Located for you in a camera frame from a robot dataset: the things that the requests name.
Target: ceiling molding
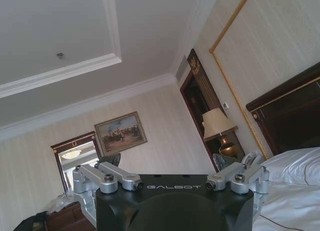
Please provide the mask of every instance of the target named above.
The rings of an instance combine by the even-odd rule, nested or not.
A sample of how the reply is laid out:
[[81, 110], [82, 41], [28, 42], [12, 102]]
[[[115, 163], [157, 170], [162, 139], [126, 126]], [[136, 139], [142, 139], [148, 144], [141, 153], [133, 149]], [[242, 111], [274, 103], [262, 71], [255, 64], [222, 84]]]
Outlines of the ceiling molding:
[[113, 53], [0, 85], [0, 98], [121, 63]]
[[121, 59], [120, 38], [115, 0], [102, 0], [113, 53]]
[[102, 2], [112, 43], [112, 53], [0, 84], [0, 99], [121, 63], [116, 3], [115, 0], [102, 0]]
[[179, 41], [178, 52], [173, 61], [171, 69], [173, 75], [176, 75], [183, 57], [188, 57], [190, 50], [195, 46], [215, 2], [216, 0], [196, 0], [194, 2], [184, 34]]
[[88, 98], [56, 110], [45, 112], [15, 123], [0, 126], [0, 142], [20, 136], [35, 129], [48, 126], [50, 124], [87, 113], [97, 108], [176, 83], [176, 78], [171, 73], [167, 73], [107, 92], [105, 94]]

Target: dark bag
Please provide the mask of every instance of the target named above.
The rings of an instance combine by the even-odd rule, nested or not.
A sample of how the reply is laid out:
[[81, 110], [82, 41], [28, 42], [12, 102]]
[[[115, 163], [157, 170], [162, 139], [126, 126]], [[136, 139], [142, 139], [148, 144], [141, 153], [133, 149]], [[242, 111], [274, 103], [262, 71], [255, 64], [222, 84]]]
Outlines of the dark bag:
[[13, 231], [46, 231], [45, 221], [47, 216], [47, 211], [39, 212], [23, 220]]

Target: wall outlet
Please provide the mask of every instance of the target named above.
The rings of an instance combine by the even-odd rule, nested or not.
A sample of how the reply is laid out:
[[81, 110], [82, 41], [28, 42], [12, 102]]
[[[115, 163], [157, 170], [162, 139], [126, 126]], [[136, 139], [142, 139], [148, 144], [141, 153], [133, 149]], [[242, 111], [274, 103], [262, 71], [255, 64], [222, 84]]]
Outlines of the wall outlet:
[[222, 107], [223, 107], [224, 110], [228, 110], [229, 109], [229, 105], [226, 102], [224, 102], [222, 104]]

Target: headboard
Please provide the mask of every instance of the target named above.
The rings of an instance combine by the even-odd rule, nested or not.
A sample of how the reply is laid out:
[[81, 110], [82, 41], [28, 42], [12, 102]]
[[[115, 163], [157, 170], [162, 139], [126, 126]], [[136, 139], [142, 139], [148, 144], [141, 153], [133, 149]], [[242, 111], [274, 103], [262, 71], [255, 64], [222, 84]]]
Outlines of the headboard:
[[274, 155], [320, 147], [320, 62], [256, 98], [246, 108]]

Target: framed painting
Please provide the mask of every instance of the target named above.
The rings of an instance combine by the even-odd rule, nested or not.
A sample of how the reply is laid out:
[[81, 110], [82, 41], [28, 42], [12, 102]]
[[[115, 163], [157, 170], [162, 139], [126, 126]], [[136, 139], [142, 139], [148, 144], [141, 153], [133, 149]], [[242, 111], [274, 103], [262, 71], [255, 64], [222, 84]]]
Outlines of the framed painting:
[[94, 126], [104, 156], [114, 155], [147, 142], [137, 112]]

